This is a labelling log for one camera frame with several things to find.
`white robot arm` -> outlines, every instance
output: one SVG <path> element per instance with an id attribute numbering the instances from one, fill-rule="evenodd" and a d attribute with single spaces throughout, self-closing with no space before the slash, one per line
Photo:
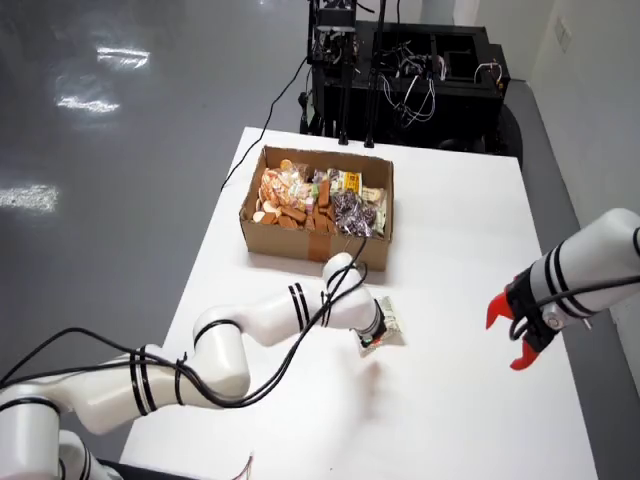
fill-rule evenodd
<path id="1" fill-rule="evenodd" d="M 385 331 L 384 315 L 352 264 L 351 255 L 341 253 L 324 267 L 330 298 L 348 293 L 335 304 L 325 305 L 327 294 L 319 285 L 294 283 L 266 301 L 211 308 L 201 315 L 193 330 L 194 355 L 184 365 L 215 392 L 217 404 L 184 374 L 143 362 L 155 358 L 172 363 L 156 345 L 146 345 L 106 364 L 124 363 L 118 367 L 44 377 L 5 388 L 0 392 L 0 459 L 9 460 L 0 466 L 0 479 L 11 476 L 5 472 L 22 471 L 11 462 L 24 460 L 25 452 L 39 452 L 43 464 L 57 468 L 57 448 L 53 446 L 58 445 L 60 413 L 75 411 L 89 431 L 102 434 L 176 403 L 207 408 L 244 406 L 240 400 L 249 389 L 250 374 L 243 333 L 265 346 L 296 333 L 303 336 L 314 324 L 354 329 L 363 342 L 379 338 Z M 38 463 L 34 458 L 30 462 Z"/>
<path id="2" fill-rule="evenodd" d="M 516 276 L 489 304 L 487 328 L 499 315 L 513 320 L 510 337 L 523 342 L 522 358 L 511 368 L 523 370 L 560 330 L 589 327 L 589 317 L 639 291 L 640 217 L 618 208 Z"/>

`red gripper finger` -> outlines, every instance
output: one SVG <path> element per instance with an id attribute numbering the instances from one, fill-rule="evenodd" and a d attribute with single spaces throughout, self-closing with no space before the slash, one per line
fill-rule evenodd
<path id="1" fill-rule="evenodd" d="M 489 308 L 487 309 L 487 328 L 491 328 L 491 325 L 493 325 L 499 315 L 513 320 L 513 312 L 511 311 L 509 302 L 507 302 L 506 292 L 502 292 L 491 300 Z"/>
<path id="2" fill-rule="evenodd" d="M 511 362 L 511 368 L 514 370 L 524 370 L 529 367 L 538 358 L 536 352 L 527 342 L 522 342 L 522 357 Z"/>

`brown tape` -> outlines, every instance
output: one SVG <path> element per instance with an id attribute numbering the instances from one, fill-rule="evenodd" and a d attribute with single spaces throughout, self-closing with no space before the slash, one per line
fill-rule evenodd
<path id="1" fill-rule="evenodd" d="M 326 262 L 331 254 L 331 236 L 309 232 L 309 252 L 307 258 L 312 262 Z"/>

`white table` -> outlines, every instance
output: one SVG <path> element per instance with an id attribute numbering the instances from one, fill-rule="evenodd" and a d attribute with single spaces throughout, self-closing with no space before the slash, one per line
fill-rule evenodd
<path id="1" fill-rule="evenodd" d="M 233 164 L 258 135 L 244 131 Z M 517 161 L 343 147 L 275 131 L 263 143 L 394 162 L 388 268 L 367 283 L 391 297 L 407 346 L 363 360 L 350 333 L 314 330 L 265 400 L 227 411 L 171 406 L 141 418 L 121 462 L 229 479 L 253 452 L 253 479 L 596 478 L 562 337 L 532 368 L 514 372 L 520 345 L 509 341 L 508 321 L 485 330 L 488 302 L 540 256 Z M 238 209 L 259 147 L 218 200 L 164 343 L 176 358 L 191 353 L 193 322 L 207 307 L 246 301 L 246 292 L 263 296 L 294 278 L 321 281 L 319 264 L 246 250 Z M 272 374 L 292 341 L 265 349 L 247 339 L 252 386 Z"/>

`cardboard box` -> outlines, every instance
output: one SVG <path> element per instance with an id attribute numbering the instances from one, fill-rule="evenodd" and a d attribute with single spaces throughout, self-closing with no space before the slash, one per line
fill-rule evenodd
<path id="1" fill-rule="evenodd" d="M 288 158 L 294 163 L 305 163 L 313 169 L 326 171 L 337 168 L 347 172 L 361 172 L 367 187 L 387 191 L 387 218 L 384 238 L 371 237 L 360 256 L 371 270 L 384 270 L 393 238 L 393 163 L 381 158 L 337 152 L 293 150 L 266 146 L 251 179 L 249 192 L 240 208 L 240 226 L 250 252 L 326 262 L 333 255 L 347 251 L 352 255 L 360 247 L 362 238 L 342 234 L 290 230 L 279 225 L 254 223 L 258 189 L 265 168 L 278 168 Z"/>

